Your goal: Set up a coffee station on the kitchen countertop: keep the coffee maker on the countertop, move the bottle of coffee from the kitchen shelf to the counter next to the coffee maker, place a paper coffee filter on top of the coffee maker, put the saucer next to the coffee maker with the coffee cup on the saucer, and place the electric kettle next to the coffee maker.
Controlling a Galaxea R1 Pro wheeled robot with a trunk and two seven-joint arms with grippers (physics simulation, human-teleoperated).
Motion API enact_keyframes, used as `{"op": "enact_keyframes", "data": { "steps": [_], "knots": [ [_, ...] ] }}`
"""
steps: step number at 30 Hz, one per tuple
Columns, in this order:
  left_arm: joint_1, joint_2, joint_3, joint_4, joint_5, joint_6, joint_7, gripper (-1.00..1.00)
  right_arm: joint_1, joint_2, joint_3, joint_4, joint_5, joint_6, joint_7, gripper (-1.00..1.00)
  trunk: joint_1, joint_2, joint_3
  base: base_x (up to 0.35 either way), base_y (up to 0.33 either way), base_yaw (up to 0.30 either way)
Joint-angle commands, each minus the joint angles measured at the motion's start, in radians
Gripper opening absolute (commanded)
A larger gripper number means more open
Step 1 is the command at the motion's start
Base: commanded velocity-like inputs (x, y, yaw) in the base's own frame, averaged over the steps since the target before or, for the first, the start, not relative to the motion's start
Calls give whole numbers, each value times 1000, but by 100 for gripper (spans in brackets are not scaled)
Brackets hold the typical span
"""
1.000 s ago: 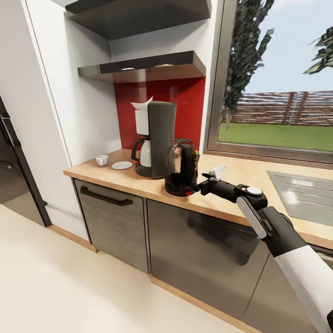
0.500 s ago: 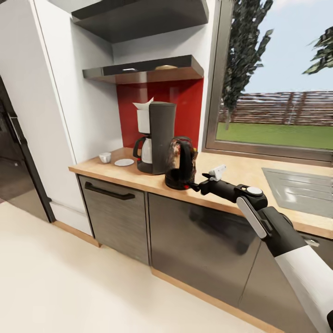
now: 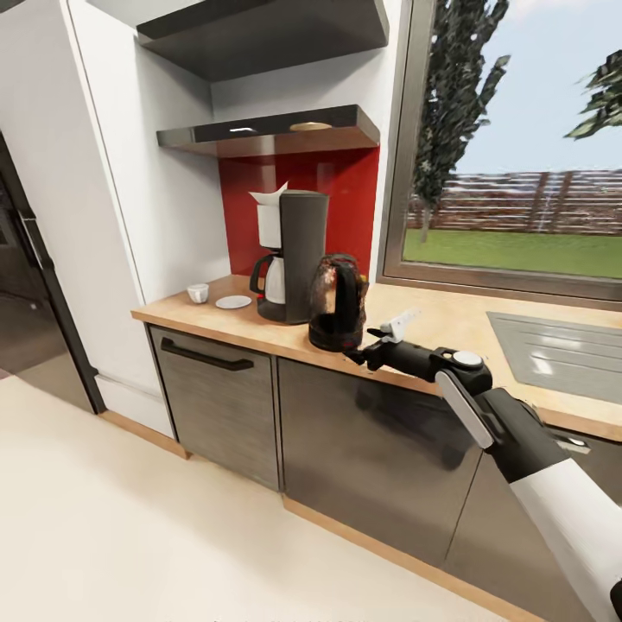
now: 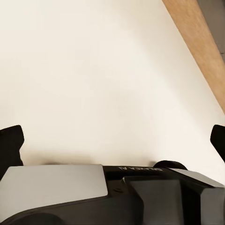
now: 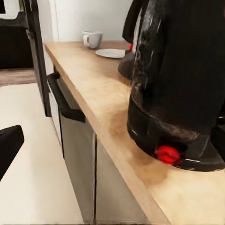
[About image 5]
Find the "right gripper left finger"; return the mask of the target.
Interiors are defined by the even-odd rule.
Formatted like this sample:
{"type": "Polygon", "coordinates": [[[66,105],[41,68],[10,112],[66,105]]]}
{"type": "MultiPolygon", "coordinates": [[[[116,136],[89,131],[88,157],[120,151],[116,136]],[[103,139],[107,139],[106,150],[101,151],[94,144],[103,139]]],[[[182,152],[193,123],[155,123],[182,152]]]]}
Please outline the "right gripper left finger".
{"type": "Polygon", "coordinates": [[[0,130],[0,180],[24,143],[21,125],[0,130]]]}

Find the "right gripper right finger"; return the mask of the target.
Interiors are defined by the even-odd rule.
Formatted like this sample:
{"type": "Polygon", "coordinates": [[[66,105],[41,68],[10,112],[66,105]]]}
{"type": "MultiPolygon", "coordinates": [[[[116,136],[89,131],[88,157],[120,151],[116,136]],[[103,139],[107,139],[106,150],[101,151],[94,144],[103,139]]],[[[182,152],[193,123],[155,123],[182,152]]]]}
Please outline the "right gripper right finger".
{"type": "Polygon", "coordinates": [[[225,161],[225,126],[217,124],[213,126],[210,142],[225,161]]]}

